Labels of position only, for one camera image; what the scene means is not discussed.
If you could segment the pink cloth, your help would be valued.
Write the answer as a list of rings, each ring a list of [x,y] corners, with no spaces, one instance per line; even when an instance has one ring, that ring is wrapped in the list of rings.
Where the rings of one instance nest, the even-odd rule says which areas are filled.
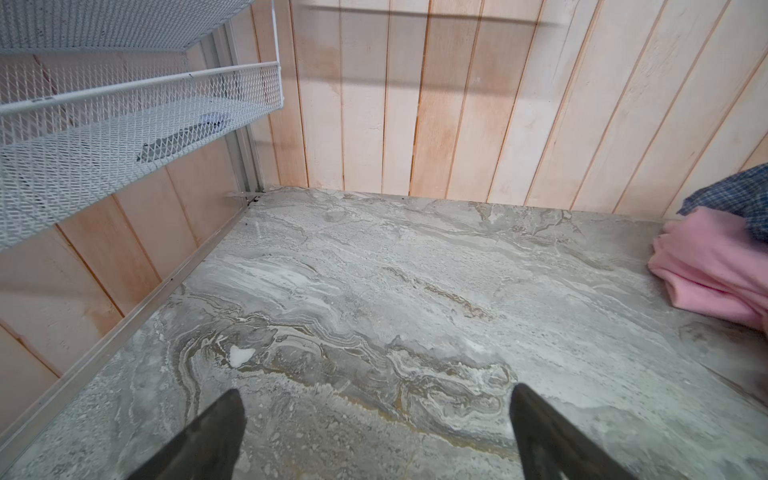
[[[744,218],[699,207],[666,222],[652,248],[648,269],[673,307],[767,331],[767,244]]]

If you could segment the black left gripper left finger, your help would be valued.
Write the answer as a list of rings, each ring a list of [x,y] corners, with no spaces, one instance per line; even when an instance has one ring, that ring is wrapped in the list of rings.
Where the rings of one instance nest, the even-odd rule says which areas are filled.
[[[246,424],[240,392],[229,389],[128,479],[231,479]]]

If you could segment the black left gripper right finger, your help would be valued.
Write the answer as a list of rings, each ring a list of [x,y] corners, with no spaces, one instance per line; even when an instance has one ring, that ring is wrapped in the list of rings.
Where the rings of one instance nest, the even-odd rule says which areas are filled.
[[[634,478],[526,384],[513,388],[509,416],[526,479]]]

